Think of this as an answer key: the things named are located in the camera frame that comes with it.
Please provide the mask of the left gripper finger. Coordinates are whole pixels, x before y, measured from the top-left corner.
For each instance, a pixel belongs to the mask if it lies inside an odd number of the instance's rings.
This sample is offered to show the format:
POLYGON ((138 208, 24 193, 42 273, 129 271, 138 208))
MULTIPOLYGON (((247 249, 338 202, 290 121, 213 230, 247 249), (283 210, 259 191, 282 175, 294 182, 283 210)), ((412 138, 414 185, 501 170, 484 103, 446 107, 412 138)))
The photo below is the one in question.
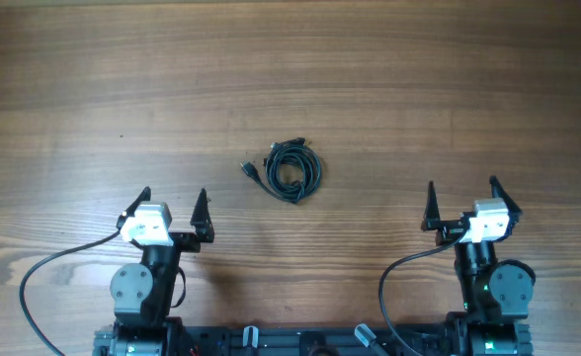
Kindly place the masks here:
POLYGON ((120 214, 116 224, 117 229, 121 229, 128 218, 134 216, 134 212, 142 202, 147 202, 151 199, 151 188, 146 186, 143 188, 137 198, 120 214))
POLYGON ((208 203, 207 190, 202 188, 191 216, 190 225, 195 229, 195 234, 200 242, 213 243, 215 232, 208 211, 208 203))

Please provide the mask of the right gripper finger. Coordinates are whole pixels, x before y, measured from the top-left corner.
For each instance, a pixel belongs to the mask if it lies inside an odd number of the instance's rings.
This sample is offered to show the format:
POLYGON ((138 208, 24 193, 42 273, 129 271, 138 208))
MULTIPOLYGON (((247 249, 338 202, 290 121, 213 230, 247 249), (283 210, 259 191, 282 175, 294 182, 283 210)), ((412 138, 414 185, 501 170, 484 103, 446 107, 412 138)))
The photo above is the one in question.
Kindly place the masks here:
POLYGON ((489 184, 491 186, 491 194, 493 198, 500 198, 506 205, 508 209, 509 223, 507 227, 508 232, 512 232, 516 224, 520 221, 520 217, 523 214, 521 208, 516 204, 516 202, 510 197, 510 195, 505 191, 498 178, 492 175, 489 178, 489 184))
POLYGON ((436 189, 434 182, 430 181, 428 184, 427 203, 421 222, 421 229, 423 231, 438 230, 441 228, 441 225, 442 220, 439 212, 436 189))

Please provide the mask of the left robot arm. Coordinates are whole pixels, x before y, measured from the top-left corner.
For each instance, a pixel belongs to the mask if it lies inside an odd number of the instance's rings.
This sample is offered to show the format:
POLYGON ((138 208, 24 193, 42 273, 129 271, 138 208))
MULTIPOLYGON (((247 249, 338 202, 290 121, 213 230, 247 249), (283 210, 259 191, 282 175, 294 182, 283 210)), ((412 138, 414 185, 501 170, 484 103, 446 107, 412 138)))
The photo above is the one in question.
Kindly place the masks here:
POLYGON ((214 228, 208 212, 208 194, 201 190, 188 232, 171 231, 172 216, 164 202, 151 200, 146 187, 118 218, 123 240, 142 252, 138 263, 122 266, 113 276, 110 293, 115 322, 95 332, 94 356, 198 355, 196 341, 182 320, 170 314, 185 293, 173 299, 176 281, 186 278, 179 266, 182 253, 198 253, 212 243, 214 228))

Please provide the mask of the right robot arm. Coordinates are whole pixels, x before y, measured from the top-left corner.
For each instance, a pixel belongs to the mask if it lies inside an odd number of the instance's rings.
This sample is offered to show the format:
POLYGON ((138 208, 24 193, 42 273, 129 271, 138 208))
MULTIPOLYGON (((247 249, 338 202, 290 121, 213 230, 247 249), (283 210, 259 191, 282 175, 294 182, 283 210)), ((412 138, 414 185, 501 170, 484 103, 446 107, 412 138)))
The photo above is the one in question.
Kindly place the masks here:
POLYGON ((421 229, 436 233, 436 245, 455 252, 463 312, 443 322, 440 343, 447 355, 531 355, 529 316, 536 273, 514 259, 500 260, 495 245, 512 235, 522 210, 499 180, 489 179, 491 197, 473 202, 456 220, 440 216, 435 186, 428 185, 421 229))

